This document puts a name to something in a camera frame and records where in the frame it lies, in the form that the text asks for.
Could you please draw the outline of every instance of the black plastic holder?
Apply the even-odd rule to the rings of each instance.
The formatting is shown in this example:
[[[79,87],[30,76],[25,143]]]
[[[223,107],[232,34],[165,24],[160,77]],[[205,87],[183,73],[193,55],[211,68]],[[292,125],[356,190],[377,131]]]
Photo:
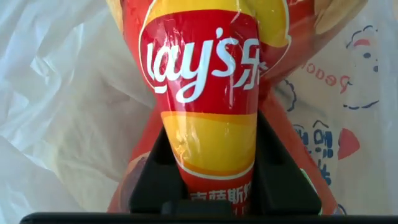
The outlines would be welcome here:
[[[33,213],[21,223],[382,223],[392,217],[320,217],[322,204],[262,113],[248,215],[233,215],[229,201],[191,201],[162,129],[129,200],[131,214]]]

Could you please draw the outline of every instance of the lay's chip bag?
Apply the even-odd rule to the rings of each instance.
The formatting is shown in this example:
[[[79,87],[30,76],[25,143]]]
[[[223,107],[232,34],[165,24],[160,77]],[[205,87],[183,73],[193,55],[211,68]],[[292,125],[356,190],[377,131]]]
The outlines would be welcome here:
[[[340,0],[107,0],[192,200],[248,210],[259,98],[362,7],[345,1],[340,15]]]

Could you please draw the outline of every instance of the white lettering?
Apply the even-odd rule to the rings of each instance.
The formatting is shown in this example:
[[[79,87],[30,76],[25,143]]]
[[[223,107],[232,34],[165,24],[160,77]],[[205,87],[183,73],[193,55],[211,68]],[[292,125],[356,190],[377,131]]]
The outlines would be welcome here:
[[[254,87],[254,80],[257,77],[257,84],[259,83],[259,65],[260,65],[260,49],[256,49],[256,56],[254,58],[250,58],[250,47],[259,45],[258,39],[248,39],[244,42],[243,45],[243,55],[242,55],[242,64],[243,65],[253,65],[253,68],[245,69],[243,71],[242,77],[239,81],[234,85],[234,88],[241,87],[246,83],[249,78],[250,71],[252,71],[252,77],[250,83],[243,86],[244,90],[251,90]]]
[[[217,38],[220,38],[221,35],[223,34],[223,29],[217,28],[216,32],[217,32]],[[238,43],[239,43],[238,40],[230,37],[230,38],[225,38],[225,39],[221,40],[217,44],[217,48],[216,48],[217,56],[225,63],[225,65],[227,66],[227,70],[226,71],[213,70],[211,72],[212,75],[214,75],[216,77],[228,77],[235,72],[235,68],[236,68],[235,59],[227,51],[226,46],[227,46],[227,44],[236,45]]]
[[[219,39],[223,35],[222,28],[217,28],[216,30],[216,38]],[[213,50],[213,42],[214,40],[206,40],[202,44],[201,55],[198,67],[196,70],[191,70],[192,65],[192,57],[193,51],[195,49],[195,43],[186,43],[184,47],[184,51],[182,54],[182,64],[180,71],[176,72],[176,62],[177,55],[180,52],[180,46],[173,45],[162,46],[159,51],[156,53],[154,58],[154,64],[152,66],[152,59],[154,54],[154,44],[147,45],[147,72],[148,76],[155,80],[158,83],[163,83],[165,80],[175,81],[182,77],[184,80],[192,80],[190,83],[181,86],[181,88],[176,92],[175,99],[179,103],[189,103],[195,101],[200,95],[203,93],[205,89],[208,69],[211,60],[211,52]],[[237,45],[239,41],[232,37],[227,37],[218,42],[216,46],[216,54],[217,56],[225,63],[227,66],[226,70],[213,70],[211,74],[215,77],[229,77],[234,74],[236,70],[236,61],[233,56],[227,51],[228,45]],[[255,79],[257,77],[257,83],[259,83],[259,66],[262,67],[265,65],[260,64],[259,61],[259,49],[256,49],[255,57],[251,58],[250,48],[252,46],[259,45],[258,39],[248,39],[244,42],[243,45],[243,56],[241,63],[243,65],[252,65],[252,69],[245,69],[241,78],[238,82],[233,85],[233,88],[243,86],[244,90],[250,90],[254,88]],[[164,73],[161,73],[162,62],[167,58],[166,68]],[[193,88],[193,92],[190,96],[186,95],[186,92]],[[167,82],[164,84],[154,85],[154,91],[158,94],[163,94],[167,91]]]

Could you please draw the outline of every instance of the white plastic bag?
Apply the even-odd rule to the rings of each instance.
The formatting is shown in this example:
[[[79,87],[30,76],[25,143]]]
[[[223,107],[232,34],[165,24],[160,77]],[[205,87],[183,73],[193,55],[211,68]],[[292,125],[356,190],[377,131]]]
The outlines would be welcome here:
[[[391,1],[368,5],[276,93],[349,215],[398,212],[398,26]]]
[[[357,183],[331,186],[349,214],[398,213],[394,191],[398,55],[390,3],[370,0],[370,13],[355,20],[359,25],[350,25],[361,27],[371,21],[379,29],[382,75],[375,91],[386,100],[380,101],[374,115],[382,128],[372,148],[380,155],[367,160],[368,169],[359,171]],[[154,105],[105,1],[0,1],[0,39],[0,223],[17,223],[37,211],[104,212]],[[326,63],[323,69],[339,70],[342,64]],[[316,104],[312,99],[301,102]],[[329,95],[324,100],[340,102]],[[344,111],[337,114],[345,116]],[[330,121],[341,129],[340,121]],[[357,171],[353,163],[345,168],[340,164],[332,162],[329,167],[336,183],[344,179],[340,173]],[[377,181],[380,189],[375,191],[369,187],[365,192],[360,185]],[[359,189],[355,194],[347,193],[355,189]]]

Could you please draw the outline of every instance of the yellow stripe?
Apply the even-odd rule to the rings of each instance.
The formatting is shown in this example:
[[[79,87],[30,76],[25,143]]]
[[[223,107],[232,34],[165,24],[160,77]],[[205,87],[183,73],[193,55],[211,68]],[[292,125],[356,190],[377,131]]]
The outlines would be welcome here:
[[[154,0],[145,25],[154,19],[176,12],[212,10],[239,12],[255,16],[259,22],[260,41],[284,47],[287,40],[289,12],[285,0]]]

